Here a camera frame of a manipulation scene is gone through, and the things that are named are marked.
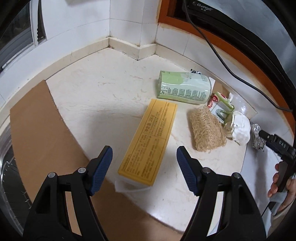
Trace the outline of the person's right hand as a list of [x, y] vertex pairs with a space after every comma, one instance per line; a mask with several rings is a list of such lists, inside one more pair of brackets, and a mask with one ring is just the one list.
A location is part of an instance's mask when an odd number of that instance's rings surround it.
[[268, 208], [273, 216], [287, 209], [295, 200], [295, 172], [283, 161], [276, 164], [275, 168], [277, 173], [267, 193]]

